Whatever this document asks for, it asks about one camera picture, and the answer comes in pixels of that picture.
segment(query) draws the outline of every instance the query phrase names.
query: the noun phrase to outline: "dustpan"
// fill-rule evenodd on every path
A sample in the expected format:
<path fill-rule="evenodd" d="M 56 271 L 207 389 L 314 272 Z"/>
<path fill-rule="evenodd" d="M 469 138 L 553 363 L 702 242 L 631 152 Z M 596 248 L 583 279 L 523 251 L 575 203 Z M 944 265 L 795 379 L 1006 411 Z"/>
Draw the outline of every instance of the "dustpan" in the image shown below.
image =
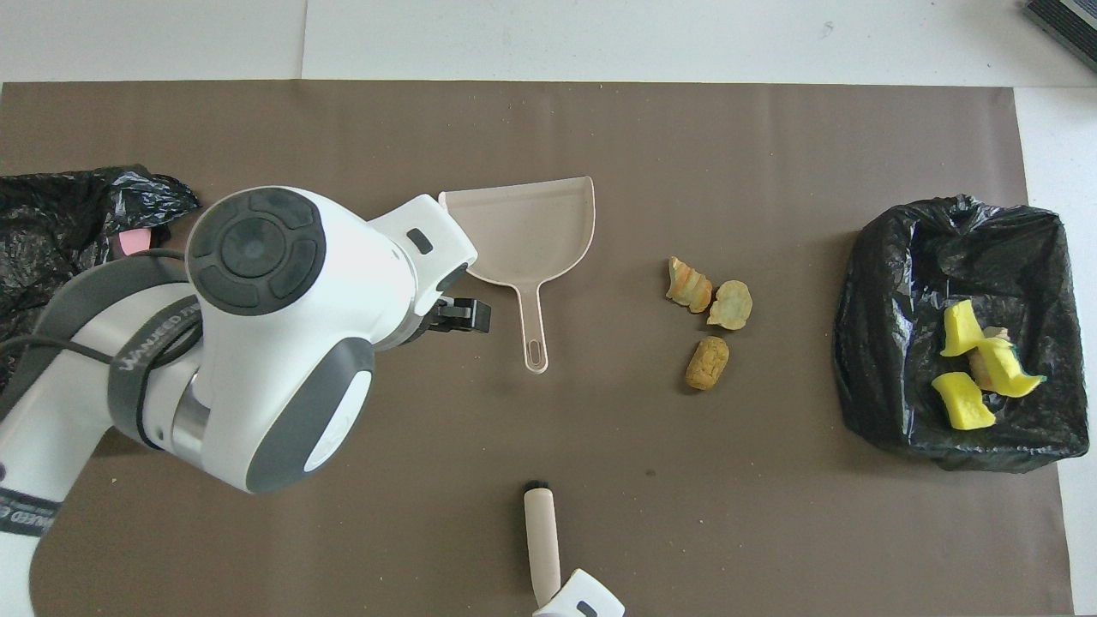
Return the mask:
<path fill-rule="evenodd" d="M 589 177 L 470 191 L 439 203 L 461 225 L 479 257 L 468 273 L 518 293 L 525 368 L 548 368 L 541 285 L 578 263 L 595 237 L 595 184 Z"/>

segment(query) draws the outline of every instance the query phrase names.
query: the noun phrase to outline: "black plastic bag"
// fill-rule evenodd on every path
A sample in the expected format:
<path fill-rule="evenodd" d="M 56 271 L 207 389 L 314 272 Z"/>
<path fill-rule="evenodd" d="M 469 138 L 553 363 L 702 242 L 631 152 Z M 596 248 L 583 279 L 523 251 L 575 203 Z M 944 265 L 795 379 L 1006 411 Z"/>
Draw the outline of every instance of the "black plastic bag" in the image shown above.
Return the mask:
<path fill-rule="evenodd" d="M 169 176 L 142 166 L 0 177 L 0 333 L 30 334 L 54 293 L 108 261 L 110 238 L 163 225 L 199 207 Z M 18 357 L 0 362 L 0 389 Z"/>
<path fill-rule="evenodd" d="M 969 372 L 943 358 L 943 311 L 971 299 L 1002 326 L 1031 374 L 1031 394 L 985 393 L 996 424 L 955 430 L 930 382 Z M 1059 216 L 968 195 L 892 207 L 861 231 L 835 318 L 834 361 L 846 426 L 886 450 L 947 470 L 1026 472 L 1089 448 L 1082 340 Z"/>

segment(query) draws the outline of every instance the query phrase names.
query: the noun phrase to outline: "dustpan handle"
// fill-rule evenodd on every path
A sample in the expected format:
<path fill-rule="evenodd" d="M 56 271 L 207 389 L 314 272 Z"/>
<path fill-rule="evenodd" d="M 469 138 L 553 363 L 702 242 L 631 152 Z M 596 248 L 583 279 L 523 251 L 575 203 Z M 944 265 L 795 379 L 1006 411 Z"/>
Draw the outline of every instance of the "dustpan handle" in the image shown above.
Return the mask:
<path fill-rule="evenodd" d="M 548 350 L 545 348 L 545 328 L 541 321 L 541 285 L 517 288 L 518 313 L 522 318 L 522 350 L 525 368 L 534 373 L 543 373 L 548 368 Z"/>

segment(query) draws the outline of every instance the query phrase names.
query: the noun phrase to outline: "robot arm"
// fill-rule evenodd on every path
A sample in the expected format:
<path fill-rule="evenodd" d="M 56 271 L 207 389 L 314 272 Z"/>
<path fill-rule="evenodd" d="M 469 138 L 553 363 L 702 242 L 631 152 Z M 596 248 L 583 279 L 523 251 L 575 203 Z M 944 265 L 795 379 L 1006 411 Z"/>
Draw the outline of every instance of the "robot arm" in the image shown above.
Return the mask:
<path fill-rule="evenodd" d="M 35 330 L 56 345 L 29 347 L 0 396 L 0 614 L 33 614 L 16 573 L 110 426 L 247 492 L 296 482 L 358 418 L 374 351 L 486 332 L 488 307 L 442 296 L 475 259 L 429 197 L 366 223 L 264 187 L 202 216 L 185 276 L 131 257 L 70 281 Z"/>

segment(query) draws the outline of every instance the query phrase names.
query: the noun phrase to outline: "white table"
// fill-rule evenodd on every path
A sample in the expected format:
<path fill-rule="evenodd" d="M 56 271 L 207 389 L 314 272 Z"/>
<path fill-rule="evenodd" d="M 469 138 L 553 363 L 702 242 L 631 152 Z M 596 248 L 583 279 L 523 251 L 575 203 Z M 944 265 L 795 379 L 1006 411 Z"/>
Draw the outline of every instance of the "white table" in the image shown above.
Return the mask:
<path fill-rule="evenodd" d="M 1071 240 L 1097 383 L 1097 74 L 1009 0 L 0 0 L 0 81 L 502 79 L 1016 88 L 1029 203 Z M 1090 410 L 1090 424 L 1094 413 Z M 1059 463 L 1097 614 L 1097 458 Z"/>

